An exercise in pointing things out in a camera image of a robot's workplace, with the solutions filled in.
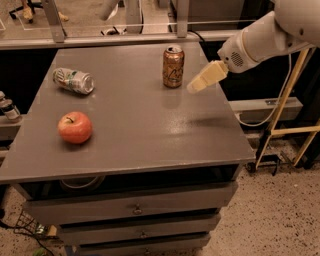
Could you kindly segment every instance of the silver can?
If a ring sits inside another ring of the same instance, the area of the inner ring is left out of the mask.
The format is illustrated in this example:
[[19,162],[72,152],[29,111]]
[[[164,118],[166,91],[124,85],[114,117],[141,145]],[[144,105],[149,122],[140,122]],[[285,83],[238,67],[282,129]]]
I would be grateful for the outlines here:
[[68,68],[53,71],[53,81],[60,87],[80,94],[89,94],[94,89],[94,79],[89,73]]

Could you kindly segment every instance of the speckled floor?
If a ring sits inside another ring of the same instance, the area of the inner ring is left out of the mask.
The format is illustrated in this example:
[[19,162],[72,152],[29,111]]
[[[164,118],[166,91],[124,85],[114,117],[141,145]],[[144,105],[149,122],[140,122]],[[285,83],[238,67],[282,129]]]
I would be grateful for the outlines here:
[[[272,140],[269,152],[283,151],[292,159],[295,148],[285,140]],[[261,167],[255,174],[245,168],[239,188],[221,210],[221,221],[202,250],[163,253],[164,256],[316,256],[320,255],[320,166],[310,170],[281,165]],[[14,225],[23,198],[10,188],[4,222]],[[45,242],[55,255],[65,255],[58,241]],[[39,245],[33,239],[0,229],[1,256],[31,256]]]

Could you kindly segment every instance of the red apple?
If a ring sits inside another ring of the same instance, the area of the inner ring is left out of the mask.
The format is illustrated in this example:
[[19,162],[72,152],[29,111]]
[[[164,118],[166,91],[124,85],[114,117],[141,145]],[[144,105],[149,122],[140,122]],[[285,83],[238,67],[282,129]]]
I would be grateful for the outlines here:
[[58,132],[63,140],[72,144],[81,144],[90,138],[92,123],[84,113],[70,112],[60,119]]

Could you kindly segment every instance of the power cord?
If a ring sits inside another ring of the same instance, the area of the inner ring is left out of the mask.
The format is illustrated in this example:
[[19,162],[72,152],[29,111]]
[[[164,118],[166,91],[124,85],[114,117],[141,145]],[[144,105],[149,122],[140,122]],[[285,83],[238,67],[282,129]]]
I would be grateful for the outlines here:
[[33,239],[35,239],[37,241],[37,243],[39,244],[40,247],[42,247],[43,249],[45,249],[46,251],[48,251],[50,253],[51,256],[54,256],[53,252],[51,250],[49,250],[45,245],[43,245],[39,239],[37,237],[34,236],[34,234],[32,234],[32,232],[30,230],[28,230],[26,227],[28,226],[29,224],[25,225],[24,227],[13,227],[13,226],[9,226],[7,225],[6,223],[4,223],[3,221],[0,220],[0,227],[1,228],[4,228],[4,229],[23,229],[24,231],[27,231],[28,233],[30,234],[25,234],[25,233],[19,233],[19,235],[24,235],[24,236],[28,236],[28,237],[31,237]]
[[263,120],[263,121],[261,121],[260,123],[257,123],[257,124],[247,124],[247,123],[244,123],[244,122],[242,122],[242,121],[240,120],[240,115],[236,115],[240,124],[245,125],[245,126],[248,126],[248,127],[257,127],[257,126],[260,126],[260,125],[268,122],[269,119],[272,117],[274,111],[277,109],[277,106],[278,106],[279,101],[280,101],[280,99],[281,99],[282,93],[283,93],[283,91],[284,91],[284,88],[285,88],[286,85],[287,85],[287,81],[288,81],[289,76],[290,76],[290,74],[291,74],[291,69],[292,69],[292,67],[291,67],[291,66],[292,66],[291,54],[289,54],[288,59],[289,59],[288,74],[287,74],[286,79],[284,80],[284,83],[283,83],[282,87],[281,87],[279,96],[278,96],[278,98],[277,98],[277,100],[276,100],[276,103],[275,103],[275,107],[272,109],[272,111],[270,112],[270,114],[266,117],[265,120]]

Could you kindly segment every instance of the drawer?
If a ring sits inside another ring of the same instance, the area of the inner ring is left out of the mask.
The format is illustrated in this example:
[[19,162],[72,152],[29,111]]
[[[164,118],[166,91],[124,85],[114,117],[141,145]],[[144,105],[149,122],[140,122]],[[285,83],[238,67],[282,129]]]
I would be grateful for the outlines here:
[[24,210],[43,225],[81,223],[134,216],[221,208],[236,182],[131,191],[56,200],[29,201]]
[[149,255],[150,253],[202,248],[210,240],[209,234],[195,234],[172,238],[156,239],[148,242],[110,243],[80,247],[80,256],[84,255]]
[[63,225],[58,236],[68,245],[103,243],[121,240],[147,240],[177,234],[209,232],[220,221],[211,211],[163,215],[139,220],[104,221],[96,225]]

